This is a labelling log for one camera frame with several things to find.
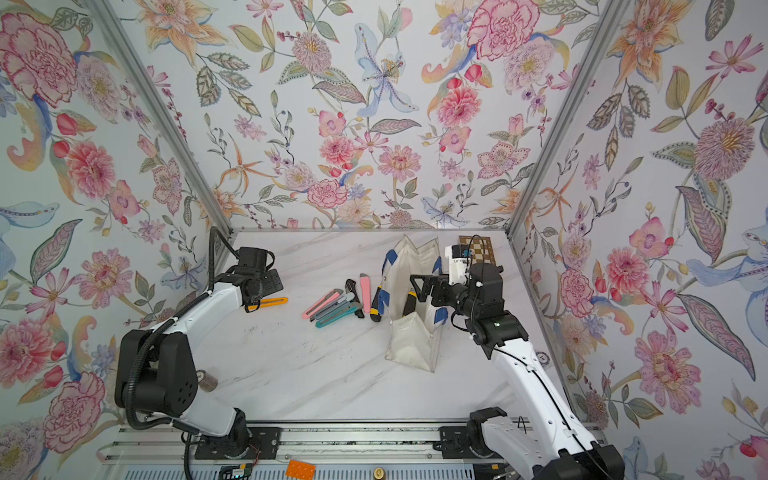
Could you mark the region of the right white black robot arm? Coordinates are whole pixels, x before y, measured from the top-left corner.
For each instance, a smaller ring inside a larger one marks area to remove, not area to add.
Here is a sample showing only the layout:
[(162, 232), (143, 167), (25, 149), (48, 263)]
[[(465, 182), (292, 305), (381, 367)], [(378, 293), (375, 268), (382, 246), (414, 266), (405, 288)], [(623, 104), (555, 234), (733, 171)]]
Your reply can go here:
[(471, 449), (497, 454), (523, 479), (621, 479), (625, 463), (601, 445), (544, 372), (522, 323), (506, 310), (503, 269), (488, 263), (452, 263), (449, 274), (411, 275), (419, 301), (450, 307), (486, 358), (505, 377), (528, 412), (532, 433), (493, 407), (471, 413)]

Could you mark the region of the yellow slim art knife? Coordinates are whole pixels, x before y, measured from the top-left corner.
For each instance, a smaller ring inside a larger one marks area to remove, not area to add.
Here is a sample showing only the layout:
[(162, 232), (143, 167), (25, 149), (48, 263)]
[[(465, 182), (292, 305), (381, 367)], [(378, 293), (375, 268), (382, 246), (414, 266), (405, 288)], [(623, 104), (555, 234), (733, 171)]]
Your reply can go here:
[(249, 305), (245, 307), (245, 311), (248, 313), (255, 312), (260, 309), (284, 305), (288, 303), (287, 297), (275, 297), (275, 298), (266, 298), (260, 300), (255, 305)]

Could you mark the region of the light pink art knife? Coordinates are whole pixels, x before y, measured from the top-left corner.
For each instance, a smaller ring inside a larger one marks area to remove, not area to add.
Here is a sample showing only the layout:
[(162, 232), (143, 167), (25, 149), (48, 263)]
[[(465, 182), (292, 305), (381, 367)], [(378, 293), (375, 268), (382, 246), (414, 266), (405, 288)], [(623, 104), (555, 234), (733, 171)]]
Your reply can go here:
[(369, 315), (371, 311), (371, 303), (372, 303), (372, 289), (371, 289), (371, 279), (367, 274), (365, 273), (360, 274), (359, 286), (360, 286), (360, 299), (363, 307), (363, 312), (365, 315)]

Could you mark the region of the grey art knife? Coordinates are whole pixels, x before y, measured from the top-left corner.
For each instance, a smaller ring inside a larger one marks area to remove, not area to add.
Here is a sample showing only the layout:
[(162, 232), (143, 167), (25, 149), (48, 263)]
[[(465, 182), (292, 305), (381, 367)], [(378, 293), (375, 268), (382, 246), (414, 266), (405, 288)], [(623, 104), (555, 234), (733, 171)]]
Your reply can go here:
[(311, 321), (318, 321), (320, 318), (329, 315), (331, 312), (349, 304), (354, 299), (352, 292), (347, 292), (338, 299), (333, 300), (328, 305), (322, 307), (319, 311), (310, 316)]

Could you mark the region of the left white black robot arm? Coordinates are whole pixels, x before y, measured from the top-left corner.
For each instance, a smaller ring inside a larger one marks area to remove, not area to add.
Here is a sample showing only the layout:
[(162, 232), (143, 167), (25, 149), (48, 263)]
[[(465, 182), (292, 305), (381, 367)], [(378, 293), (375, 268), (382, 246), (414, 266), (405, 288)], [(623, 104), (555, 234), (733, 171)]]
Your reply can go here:
[(137, 431), (171, 425), (240, 458), (250, 449), (244, 412), (199, 391), (193, 347), (237, 310), (258, 309), (283, 289), (273, 252), (242, 247), (237, 263), (207, 290), (151, 329), (134, 329), (119, 347), (115, 403)]

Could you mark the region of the black art knife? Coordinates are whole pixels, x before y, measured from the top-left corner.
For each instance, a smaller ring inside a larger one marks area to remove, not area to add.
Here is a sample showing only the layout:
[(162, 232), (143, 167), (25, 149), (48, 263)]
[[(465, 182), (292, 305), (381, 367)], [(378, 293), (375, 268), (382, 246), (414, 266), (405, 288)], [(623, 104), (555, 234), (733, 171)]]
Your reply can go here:
[[(351, 296), (351, 302), (360, 302), (360, 298), (357, 292), (357, 282), (354, 279), (347, 279), (345, 281), (345, 291), (347, 295)], [(355, 311), (355, 316), (359, 319), (363, 319), (365, 317), (362, 307), (359, 307)]]

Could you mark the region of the black yellow utility knife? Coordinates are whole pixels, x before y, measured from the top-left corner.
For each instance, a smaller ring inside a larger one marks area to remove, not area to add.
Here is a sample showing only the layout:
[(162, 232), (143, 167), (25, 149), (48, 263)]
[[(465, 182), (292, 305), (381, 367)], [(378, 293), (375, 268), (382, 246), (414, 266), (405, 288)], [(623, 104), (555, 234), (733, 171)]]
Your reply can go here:
[(402, 316), (408, 316), (416, 311), (418, 304), (418, 295), (414, 289), (410, 289), (406, 297), (406, 301), (402, 310)]
[(376, 323), (381, 321), (381, 302), (380, 302), (381, 290), (382, 290), (381, 287), (378, 287), (376, 289), (371, 302), (370, 312), (369, 312), (370, 319)]

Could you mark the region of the white Doraemon canvas pouch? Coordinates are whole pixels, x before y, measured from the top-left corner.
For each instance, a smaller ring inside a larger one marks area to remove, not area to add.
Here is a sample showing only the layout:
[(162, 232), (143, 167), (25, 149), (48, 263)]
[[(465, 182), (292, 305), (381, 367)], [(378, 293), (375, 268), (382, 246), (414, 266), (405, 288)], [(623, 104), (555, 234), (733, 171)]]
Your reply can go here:
[(390, 340), (385, 359), (434, 372), (441, 341), (441, 328), (448, 319), (445, 307), (434, 307), (417, 297), (413, 275), (442, 272), (442, 257), (436, 238), (421, 246), (404, 235), (386, 254), (377, 307), (389, 324)]

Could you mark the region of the teal art knife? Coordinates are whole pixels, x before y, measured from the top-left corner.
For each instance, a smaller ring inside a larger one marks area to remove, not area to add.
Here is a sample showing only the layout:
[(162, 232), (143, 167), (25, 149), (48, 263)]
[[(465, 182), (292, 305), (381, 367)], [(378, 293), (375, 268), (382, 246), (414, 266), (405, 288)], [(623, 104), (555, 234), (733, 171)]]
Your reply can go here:
[(324, 328), (348, 315), (355, 315), (358, 311), (361, 310), (361, 308), (362, 306), (359, 302), (351, 302), (351, 303), (346, 303), (344, 305), (340, 305), (334, 310), (327, 313), (326, 315), (318, 318), (315, 321), (315, 327)]

